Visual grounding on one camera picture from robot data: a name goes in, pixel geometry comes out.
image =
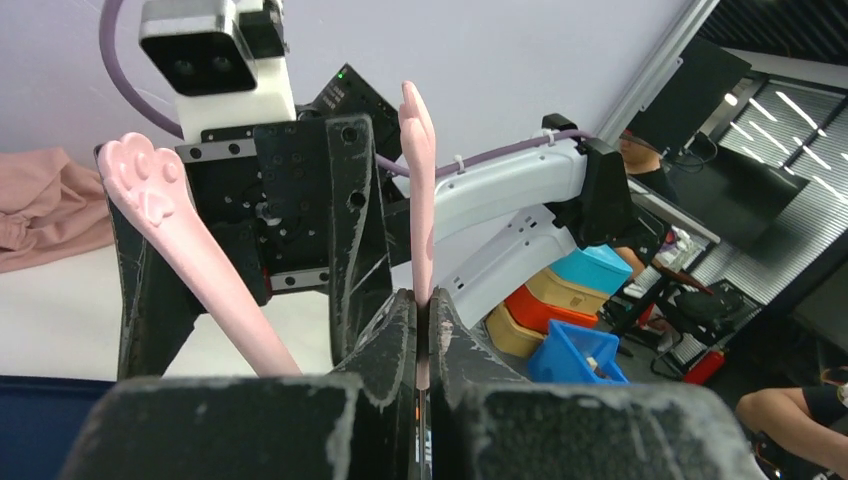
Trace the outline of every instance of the pink cat paw stick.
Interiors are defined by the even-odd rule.
[[[128,133],[103,146],[98,167],[115,205],[194,292],[257,375],[299,375],[294,358],[197,216],[180,157]]]
[[[409,233],[412,253],[412,291],[421,315],[433,293],[433,223],[436,188],[436,133],[427,107],[412,82],[403,83],[403,104],[398,113],[403,156],[409,164]],[[427,318],[419,320],[418,335],[427,335]],[[417,386],[430,384],[427,351],[420,351]]]

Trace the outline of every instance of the yellow storage bin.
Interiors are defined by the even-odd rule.
[[[545,336],[515,323],[515,319],[501,302],[486,319],[489,337],[498,350],[521,358],[530,358]]]
[[[586,315],[598,313],[610,297],[597,290],[567,282],[550,268],[533,275],[524,285],[540,302]]]

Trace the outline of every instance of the ceiling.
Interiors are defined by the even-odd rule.
[[[848,66],[848,0],[721,0],[698,35],[725,48]]]

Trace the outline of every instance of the red fire extinguisher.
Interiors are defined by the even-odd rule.
[[[722,365],[724,365],[724,351],[721,349],[710,350],[692,367],[692,370],[689,370],[689,373],[683,377],[683,381],[703,385]]]

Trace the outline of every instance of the cat paw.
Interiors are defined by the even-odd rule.
[[[191,208],[179,155],[166,148],[154,149],[144,135],[128,133],[104,145],[98,167],[112,201],[154,227],[179,208]]]

